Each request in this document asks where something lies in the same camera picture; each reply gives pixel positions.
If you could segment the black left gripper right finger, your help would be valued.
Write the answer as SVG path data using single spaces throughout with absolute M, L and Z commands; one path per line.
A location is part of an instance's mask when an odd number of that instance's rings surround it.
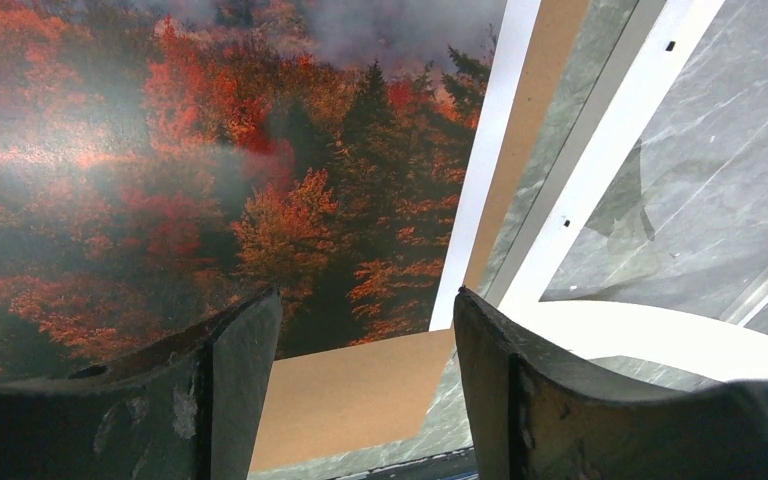
M 612 372 L 467 288 L 454 333 L 483 479 L 768 479 L 768 381 L 686 393 Z

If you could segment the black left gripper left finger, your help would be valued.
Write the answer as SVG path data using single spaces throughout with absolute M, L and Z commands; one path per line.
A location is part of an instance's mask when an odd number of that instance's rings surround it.
M 243 479 L 282 322 L 266 289 L 65 378 L 0 384 L 0 479 Z

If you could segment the white paper mat sheet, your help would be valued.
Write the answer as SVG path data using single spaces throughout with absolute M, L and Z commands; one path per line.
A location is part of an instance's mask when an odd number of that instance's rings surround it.
M 660 307 L 608 301 L 553 301 L 500 310 L 549 342 L 587 359 L 629 357 L 719 382 L 768 380 L 768 335 Z

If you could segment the brown frame backing board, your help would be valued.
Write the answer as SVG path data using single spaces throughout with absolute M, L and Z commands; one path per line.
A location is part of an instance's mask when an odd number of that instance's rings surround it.
M 454 346 L 454 296 L 484 275 L 588 9 L 586 1 L 507 4 L 431 331 L 277 361 L 252 478 L 364 470 L 419 434 Z

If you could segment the clear acrylic sheet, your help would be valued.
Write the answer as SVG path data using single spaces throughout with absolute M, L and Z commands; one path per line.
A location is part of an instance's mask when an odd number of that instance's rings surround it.
M 727 1 L 544 293 L 720 320 L 768 266 L 768 1 Z M 768 334 L 768 305 L 745 327 Z

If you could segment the white picture frame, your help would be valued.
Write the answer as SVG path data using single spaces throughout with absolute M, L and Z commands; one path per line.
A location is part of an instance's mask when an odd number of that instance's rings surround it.
M 635 142 L 722 7 L 719 1 L 594 1 L 543 124 L 547 176 L 485 299 L 507 314 L 540 300 Z

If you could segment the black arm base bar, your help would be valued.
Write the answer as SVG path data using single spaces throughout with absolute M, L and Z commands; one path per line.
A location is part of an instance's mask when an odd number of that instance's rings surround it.
M 478 479 L 473 447 L 374 468 L 336 480 L 463 480 Z

